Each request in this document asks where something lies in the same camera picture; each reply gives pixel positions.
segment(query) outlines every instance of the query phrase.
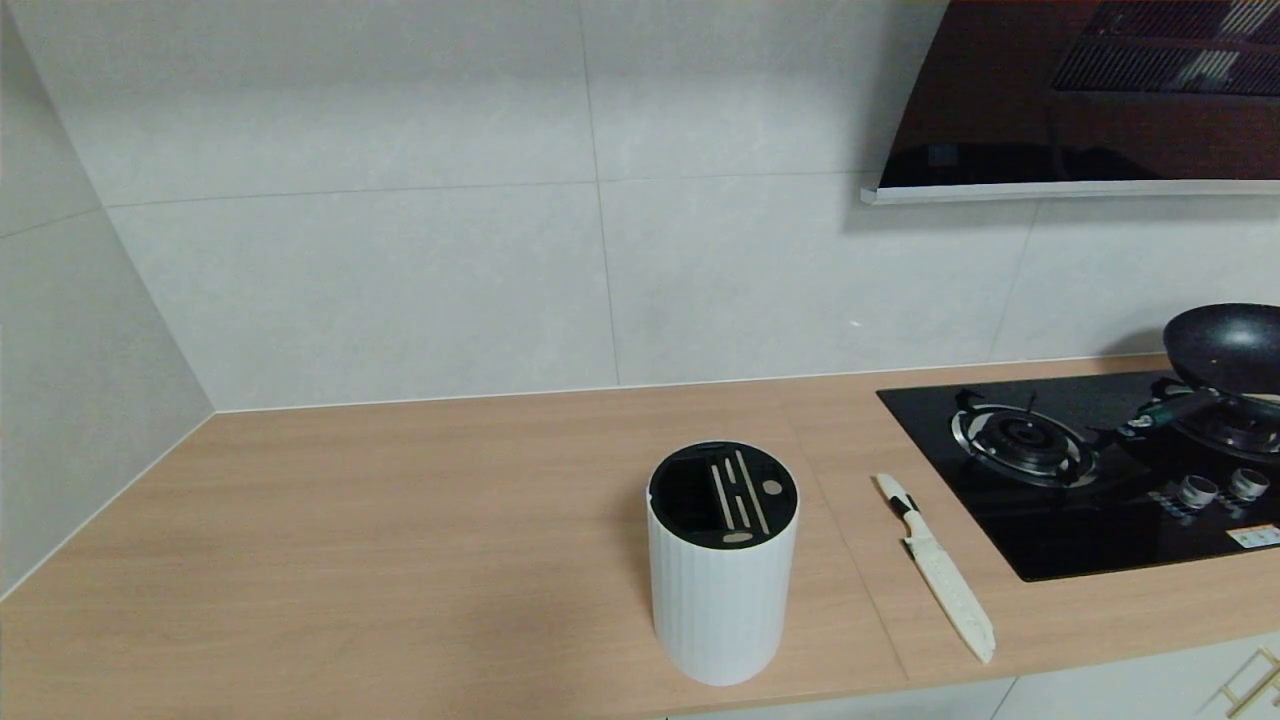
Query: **knife block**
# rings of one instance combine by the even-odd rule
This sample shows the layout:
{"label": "knife block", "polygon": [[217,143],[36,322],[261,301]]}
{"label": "knife block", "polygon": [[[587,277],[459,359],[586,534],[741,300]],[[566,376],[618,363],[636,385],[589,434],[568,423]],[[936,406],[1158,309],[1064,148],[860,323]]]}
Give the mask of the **knife block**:
{"label": "knife block", "polygon": [[667,657],[733,685],[782,641],[800,498],[787,469],[737,442],[669,455],[646,492],[653,620]]}

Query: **sticker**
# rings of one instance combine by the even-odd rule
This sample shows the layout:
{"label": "sticker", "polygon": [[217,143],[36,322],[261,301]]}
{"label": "sticker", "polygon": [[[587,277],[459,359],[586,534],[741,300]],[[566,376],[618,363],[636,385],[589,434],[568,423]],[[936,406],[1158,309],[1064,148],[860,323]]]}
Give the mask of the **sticker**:
{"label": "sticker", "polygon": [[1240,543],[1240,547],[1266,547],[1268,544],[1280,544],[1280,528],[1271,524],[1236,528],[1234,530],[1228,530],[1226,534],[1231,536],[1231,539]]}

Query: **white cabinet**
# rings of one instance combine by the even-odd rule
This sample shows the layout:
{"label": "white cabinet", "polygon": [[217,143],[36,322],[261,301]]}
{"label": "white cabinet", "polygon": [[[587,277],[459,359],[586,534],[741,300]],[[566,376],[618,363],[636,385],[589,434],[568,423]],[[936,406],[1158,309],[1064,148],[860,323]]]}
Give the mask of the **white cabinet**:
{"label": "white cabinet", "polygon": [[[995,720],[1219,720],[1230,700],[1224,683],[1244,694],[1270,669],[1256,656],[1260,646],[1280,652],[1280,633],[1107,665],[1018,678]],[[1262,692],[1238,720],[1280,720]]]}
{"label": "white cabinet", "polygon": [[1012,679],[671,720],[991,720]]}

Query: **black knife bolster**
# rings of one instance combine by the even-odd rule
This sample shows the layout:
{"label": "black knife bolster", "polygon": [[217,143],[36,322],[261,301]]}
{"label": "black knife bolster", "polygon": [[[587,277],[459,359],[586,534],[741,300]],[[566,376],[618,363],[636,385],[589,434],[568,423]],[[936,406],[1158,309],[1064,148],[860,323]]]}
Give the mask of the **black knife bolster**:
{"label": "black knife bolster", "polygon": [[920,510],[920,506],[915,503],[915,498],[911,496],[906,496],[906,502],[902,502],[902,498],[900,497],[891,497],[888,500],[888,506],[893,509],[893,514],[899,518],[902,518],[911,510],[915,510],[916,512]]}

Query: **wooden countertop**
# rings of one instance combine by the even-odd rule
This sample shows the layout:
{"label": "wooden countertop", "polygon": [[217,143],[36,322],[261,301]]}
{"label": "wooden countertop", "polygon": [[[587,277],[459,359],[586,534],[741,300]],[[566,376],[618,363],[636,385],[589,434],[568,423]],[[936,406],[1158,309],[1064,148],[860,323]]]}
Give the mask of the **wooden countertop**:
{"label": "wooden countertop", "polygon": [[[1023,583],[874,395],[1161,364],[219,415],[0,605],[5,717],[660,717],[1275,630],[1275,552]],[[666,660],[648,593],[648,474],[708,438],[767,448],[804,505],[782,648],[730,688]],[[989,666],[904,553],[874,471],[928,509],[995,623]]]}

